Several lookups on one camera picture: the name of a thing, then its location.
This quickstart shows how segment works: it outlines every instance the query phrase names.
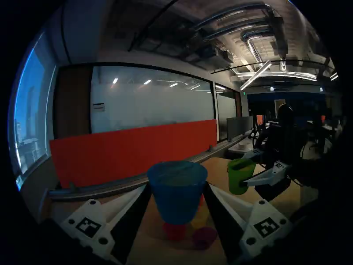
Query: green cup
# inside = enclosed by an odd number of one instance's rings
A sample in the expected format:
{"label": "green cup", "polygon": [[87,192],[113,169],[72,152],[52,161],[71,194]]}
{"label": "green cup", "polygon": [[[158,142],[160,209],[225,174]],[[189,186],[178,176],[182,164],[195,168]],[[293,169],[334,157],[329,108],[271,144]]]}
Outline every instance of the green cup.
{"label": "green cup", "polygon": [[229,191],[235,195],[244,194],[248,187],[240,187],[239,183],[254,173],[256,164],[246,158],[239,158],[228,163]]}

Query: sky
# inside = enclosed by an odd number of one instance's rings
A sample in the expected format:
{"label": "sky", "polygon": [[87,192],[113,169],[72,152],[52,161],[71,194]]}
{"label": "sky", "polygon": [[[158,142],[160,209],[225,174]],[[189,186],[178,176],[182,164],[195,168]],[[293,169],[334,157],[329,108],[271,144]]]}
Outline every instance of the sky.
{"label": "sky", "polygon": [[30,54],[30,57],[23,70],[23,76],[20,80],[19,89],[16,99],[15,119],[21,123],[22,139],[26,139],[26,112],[27,98],[29,89],[34,86],[33,97],[31,100],[31,132],[35,133],[35,114],[38,111],[39,93],[44,75],[44,68],[41,65],[35,51]]}

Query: ceiling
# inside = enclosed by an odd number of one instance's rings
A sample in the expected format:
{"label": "ceiling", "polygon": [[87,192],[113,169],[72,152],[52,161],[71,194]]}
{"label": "ceiling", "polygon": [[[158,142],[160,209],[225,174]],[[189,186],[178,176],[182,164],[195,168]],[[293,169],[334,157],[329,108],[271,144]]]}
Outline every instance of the ceiling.
{"label": "ceiling", "polygon": [[[330,76],[334,73],[332,60],[310,23],[289,1],[266,0],[265,4],[269,8],[240,8],[237,12],[228,12],[226,16],[220,16],[195,29],[201,21],[231,7],[252,4],[260,6],[263,2],[179,0],[144,31],[150,20],[169,2],[170,0],[116,0],[110,10],[104,38],[117,40],[117,47],[123,50],[137,49],[171,56],[210,72],[229,67],[238,67],[236,72],[255,72],[260,65],[253,64],[257,60],[254,53],[251,53],[248,42],[243,41],[241,36],[247,31],[267,30],[269,34],[251,39],[260,61],[285,59],[286,71],[311,73],[325,86],[334,86],[335,82],[330,81]],[[269,23],[251,25],[220,34],[211,40],[205,39],[220,29],[255,20]],[[279,62],[273,62],[268,71],[280,71]],[[240,85],[248,79],[234,75],[232,80]],[[269,83],[287,80],[291,85],[295,85],[295,82],[308,83],[307,80],[266,77],[258,79],[257,83],[260,85],[260,80]]]}

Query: person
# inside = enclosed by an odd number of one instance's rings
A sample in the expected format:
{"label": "person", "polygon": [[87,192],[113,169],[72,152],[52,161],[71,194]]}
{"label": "person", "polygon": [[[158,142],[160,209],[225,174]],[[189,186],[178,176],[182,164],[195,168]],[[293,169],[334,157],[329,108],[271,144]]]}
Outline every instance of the person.
{"label": "person", "polygon": [[293,163],[300,158],[301,147],[306,143],[305,133],[294,124],[294,112],[289,104],[280,105],[278,121],[278,125],[271,124],[260,133],[254,146],[265,151],[263,159],[266,168],[271,168],[277,160]]}

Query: wooden table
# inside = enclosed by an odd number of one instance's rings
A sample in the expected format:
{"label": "wooden table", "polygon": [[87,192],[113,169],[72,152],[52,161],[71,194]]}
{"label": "wooden table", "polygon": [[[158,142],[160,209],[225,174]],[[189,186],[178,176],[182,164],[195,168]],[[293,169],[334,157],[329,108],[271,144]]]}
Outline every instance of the wooden table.
{"label": "wooden table", "polygon": [[[208,171],[207,181],[231,194],[229,192],[227,173],[227,164],[229,161],[228,159],[213,157],[201,164]],[[258,174],[263,170],[264,168],[257,164],[254,174]],[[246,193],[236,196],[250,203],[261,199],[261,196],[255,191],[254,187],[249,187]],[[300,207],[300,186],[292,182],[288,189],[271,201],[271,204],[286,217],[290,217]]]}
{"label": "wooden table", "polygon": [[[207,181],[228,193],[227,164],[229,161],[228,159],[214,157],[201,163],[208,171]],[[254,174],[261,171],[263,171],[263,168],[257,165]],[[103,198],[99,201],[105,203],[116,197],[117,196]],[[245,194],[239,195],[238,197],[250,203],[254,203],[261,198],[253,187],[249,187]],[[60,222],[83,203],[84,202],[54,203],[52,205],[52,217],[54,217],[57,222]],[[300,188],[292,183],[285,192],[271,201],[271,204],[289,217],[300,206]],[[187,225],[185,240],[180,242],[171,242],[166,238],[162,229],[163,224],[164,222],[157,210],[152,195],[131,248],[128,264],[227,264],[218,237],[209,249],[196,250],[191,240],[191,236],[195,230],[190,224]],[[214,223],[210,215],[208,216],[206,226],[214,228]]]}

